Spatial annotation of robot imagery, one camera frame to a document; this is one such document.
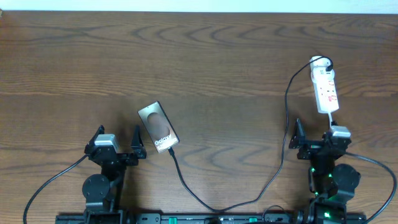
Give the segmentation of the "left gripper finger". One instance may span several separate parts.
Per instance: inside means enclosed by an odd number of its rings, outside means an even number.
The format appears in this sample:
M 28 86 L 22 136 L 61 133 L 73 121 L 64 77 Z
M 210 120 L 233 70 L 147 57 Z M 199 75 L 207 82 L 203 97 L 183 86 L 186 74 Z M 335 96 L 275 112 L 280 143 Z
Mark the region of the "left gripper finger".
M 95 140 L 100 134 L 104 134 L 104 126 L 103 125 L 99 126 L 99 128 L 95 132 L 94 136 L 89 140 L 89 142 L 85 146 L 85 150 L 84 150 L 85 154 L 93 153 L 93 151 L 95 150 Z
M 147 158 L 147 151 L 144 147 L 144 143 L 142 142 L 140 126 L 136 125 L 134 128 L 134 134 L 131 141 L 131 149 L 132 153 L 138 159 L 146 159 Z

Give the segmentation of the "Galaxy S25 Ultra smartphone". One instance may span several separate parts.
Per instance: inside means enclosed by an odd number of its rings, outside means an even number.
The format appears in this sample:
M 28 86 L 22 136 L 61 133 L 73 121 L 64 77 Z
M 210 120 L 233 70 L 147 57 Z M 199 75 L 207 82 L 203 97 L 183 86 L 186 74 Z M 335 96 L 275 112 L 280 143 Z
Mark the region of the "Galaxy S25 Ultra smartphone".
M 180 140 L 159 101 L 138 111 L 158 153 L 177 145 Z

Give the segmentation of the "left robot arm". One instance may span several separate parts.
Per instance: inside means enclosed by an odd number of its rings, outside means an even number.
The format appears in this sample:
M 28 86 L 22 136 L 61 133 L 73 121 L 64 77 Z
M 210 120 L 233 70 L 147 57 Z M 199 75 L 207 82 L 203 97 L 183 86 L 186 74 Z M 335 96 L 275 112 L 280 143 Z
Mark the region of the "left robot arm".
M 119 151 L 114 134 L 106 134 L 100 126 L 85 146 L 88 159 L 101 167 L 99 174 L 89 176 L 83 186 L 86 198 L 83 212 L 85 223 L 134 223 L 134 217 L 119 206 L 124 185 L 126 168 L 137 166 L 140 159 L 147 157 L 141 139 L 140 127 L 136 126 L 131 141 L 131 152 Z

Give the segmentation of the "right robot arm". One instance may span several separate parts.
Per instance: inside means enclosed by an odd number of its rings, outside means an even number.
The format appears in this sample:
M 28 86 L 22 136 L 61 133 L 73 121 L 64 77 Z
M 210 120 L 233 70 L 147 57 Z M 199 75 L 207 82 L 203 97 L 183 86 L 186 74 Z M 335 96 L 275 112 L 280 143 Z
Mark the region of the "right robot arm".
M 319 141 L 306 138 L 299 119 L 289 148 L 298 149 L 297 158 L 309 160 L 308 185 L 314 198 L 303 209 L 295 212 L 292 222 L 314 223 L 363 223 L 363 213 L 347 212 L 346 204 L 355 195 L 361 174 L 348 164 L 335 162 L 342 157 L 351 143 L 351 133 L 344 126 L 332 126 Z

